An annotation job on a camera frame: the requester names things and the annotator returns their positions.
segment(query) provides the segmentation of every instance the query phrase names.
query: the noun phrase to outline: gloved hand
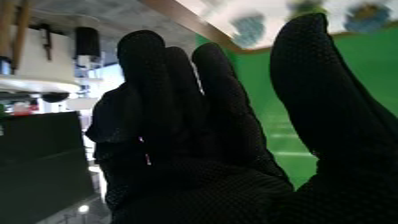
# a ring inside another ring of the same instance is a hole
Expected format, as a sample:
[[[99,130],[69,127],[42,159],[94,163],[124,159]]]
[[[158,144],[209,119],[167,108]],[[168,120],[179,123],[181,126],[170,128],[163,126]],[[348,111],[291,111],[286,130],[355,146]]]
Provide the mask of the gloved hand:
[[[151,31],[126,35],[117,57],[126,82],[87,131],[112,223],[268,223],[293,187],[218,46],[193,52],[197,77]]]
[[[300,140],[319,159],[279,223],[392,224],[398,120],[353,76],[319,13],[293,19],[279,32],[270,78]]]

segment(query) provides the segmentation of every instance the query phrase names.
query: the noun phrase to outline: hand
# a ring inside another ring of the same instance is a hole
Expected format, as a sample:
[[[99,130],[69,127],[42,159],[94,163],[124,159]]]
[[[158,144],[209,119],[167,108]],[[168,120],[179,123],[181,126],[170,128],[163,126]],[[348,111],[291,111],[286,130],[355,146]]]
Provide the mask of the hand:
[[[291,184],[222,50],[195,50],[197,77],[183,50],[151,31],[122,38],[117,56],[126,83],[103,96],[87,132],[115,220],[179,223],[191,212],[184,223],[227,223],[247,212],[261,220]]]

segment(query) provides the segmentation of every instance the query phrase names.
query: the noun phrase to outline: green wall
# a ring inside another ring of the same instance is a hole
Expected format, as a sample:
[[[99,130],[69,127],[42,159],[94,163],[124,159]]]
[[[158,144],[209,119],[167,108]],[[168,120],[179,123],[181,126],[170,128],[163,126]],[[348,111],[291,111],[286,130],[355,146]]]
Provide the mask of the green wall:
[[[197,36],[197,44],[206,42],[206,39]],[[335,44],[367,90],[385,107],[398,114],[398,29],[350,36],[337,39]],[[300,186],[314,174],[316,159],[309,155],[296,138],[286,110],[270,85],[270,53],[254,55],[238,55],[229,51],[225,53],[263,124],[268,148],[295,186]]]

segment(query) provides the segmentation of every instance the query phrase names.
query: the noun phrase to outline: black object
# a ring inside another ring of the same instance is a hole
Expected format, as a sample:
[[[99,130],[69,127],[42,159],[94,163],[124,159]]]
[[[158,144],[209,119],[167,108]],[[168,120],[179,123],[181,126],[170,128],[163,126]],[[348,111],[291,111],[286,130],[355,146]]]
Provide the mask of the black object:
[[[92,195],[76,113],[0,119],[0,223],[32,224]]]
[[[42,47],[46,50],[46,58],[48,61],[51,61],[53,41],[51,41],[51,28],[48,24],[40,24],[40,39],[42,39]]]
[[[101,48],[99,48],[99,33],[90,27],[78,27],[74,29],[76,34],[76,57],[90,56],[94,60],[101,58]]]
[[[46,93],[40,98],[48,103],[58,103],[69,97],[69,93]]]

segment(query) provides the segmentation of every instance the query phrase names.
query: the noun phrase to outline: white ceiling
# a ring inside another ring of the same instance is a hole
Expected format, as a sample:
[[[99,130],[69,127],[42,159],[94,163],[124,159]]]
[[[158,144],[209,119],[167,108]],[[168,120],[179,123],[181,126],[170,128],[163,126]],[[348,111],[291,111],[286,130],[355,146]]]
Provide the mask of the white ceiling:
[[[264,15],[266,35],[252,49],[271,46],[279,30],[291,15],[287,2],[293,2],[293,0],[175,1],[229,36],[232,36],[236,33],[231,21],[252,13],[261,13]],[[358,5],[362,2],[387,2],[385,4],[392,9],[392,19],[398,19],[398,0],[327,0],[323,7],[328,12],[330,33],[339,33],[344,31],[342,24],[348,8]]]
[[[136,0],[33,0],[32,15],[33,23],[49,23],[65,33],[72,32],[76,21],[81,21],[83,17],[78,15],[96,18],[85,17],[83,20],[97,26],[106,64],[117,61],[113,49],[120,37],[142,29],[158,32],[167,45],[183,47],[188,52],[193,50],[193,32]]]

